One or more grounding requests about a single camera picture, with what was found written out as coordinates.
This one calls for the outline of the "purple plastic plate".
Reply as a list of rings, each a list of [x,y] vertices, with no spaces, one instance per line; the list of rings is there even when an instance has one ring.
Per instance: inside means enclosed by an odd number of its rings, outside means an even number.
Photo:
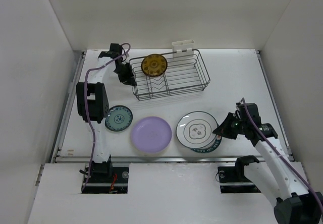
[[[146,117],[138,121],[131,131],[131,142],[144,153],[164,151],[172,139],[170,125],[160,117]]]

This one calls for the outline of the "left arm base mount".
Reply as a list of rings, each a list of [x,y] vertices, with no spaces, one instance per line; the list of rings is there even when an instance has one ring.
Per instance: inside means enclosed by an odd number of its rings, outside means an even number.
[[[82,194],[128,193],[129,165],[93,163],[88,180],[88,166],[79,172],[83,175]]]

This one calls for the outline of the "amber gold glass plate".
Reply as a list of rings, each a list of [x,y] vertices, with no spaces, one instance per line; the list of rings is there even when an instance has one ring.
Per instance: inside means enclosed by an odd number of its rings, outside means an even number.
[[[167,59],[161,54],[150,54],[141,62],[142,72],[149,77],[161,76],[168,67]]]

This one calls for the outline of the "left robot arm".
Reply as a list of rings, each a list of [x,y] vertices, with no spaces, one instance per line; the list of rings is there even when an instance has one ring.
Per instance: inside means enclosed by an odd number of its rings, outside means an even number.
[[[107,67],[114,64],[114,73],[120,83],[137,85],[132,67],[126,61],[130,48],[129,43],[112,43],[108,51],[99,54],[97,66],[88,69],[84,81],[76,85],[77,112],[89,125],[93,140],[88,170],[80,171],[86,184],[95,177],[107,182],[113,176],[111,154],[104,133],[110,107],[103,80]]]

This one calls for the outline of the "white plate with dark rim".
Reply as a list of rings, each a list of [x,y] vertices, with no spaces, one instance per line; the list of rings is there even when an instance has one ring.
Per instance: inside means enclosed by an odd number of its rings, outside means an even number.
[[[218,127],[214,116],[204,111],[193,111],[183,116],[176,126],[178,141],[185,147],[206,149],[215,142]]]

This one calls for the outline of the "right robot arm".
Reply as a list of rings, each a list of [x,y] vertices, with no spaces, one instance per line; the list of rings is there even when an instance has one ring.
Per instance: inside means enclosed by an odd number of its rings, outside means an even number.
[[[236,111],[228,113],[214,134],[236,139],[243,135],[258,151],[269,168],[265,171],[258,158],[237,158],[234,175],[251,181],[273,207],[277,223],[319,223],[322,219],[322,193],[315,192],[307,180],[291,165],[278,135],[269,123],[262,123],[255,103],[244,99]]]

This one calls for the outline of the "small teal patterned plate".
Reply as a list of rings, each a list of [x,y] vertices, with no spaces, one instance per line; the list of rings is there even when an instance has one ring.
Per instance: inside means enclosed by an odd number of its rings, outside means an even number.
[[[127,129],[133,121],[132,111],[124,105],[115,105],[109,109],[105,127],[113,132]]]

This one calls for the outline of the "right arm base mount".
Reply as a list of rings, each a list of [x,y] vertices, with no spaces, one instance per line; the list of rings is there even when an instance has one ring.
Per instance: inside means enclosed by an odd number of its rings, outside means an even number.
[[[218,166],[216,179],[222,194],[260,193],[250,180],[240,180],[234,166]]]

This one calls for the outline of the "green rimmed white plate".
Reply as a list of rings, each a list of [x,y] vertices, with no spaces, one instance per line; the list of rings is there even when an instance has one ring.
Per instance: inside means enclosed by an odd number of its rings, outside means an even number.
[[[214,142],[212,144],[207,145],[204,148],[200,149],[192,149],[192,151],[197,152],[197,153],[210,153],[215,151],[221,144],[222,141],[222,136],[216,135]]]

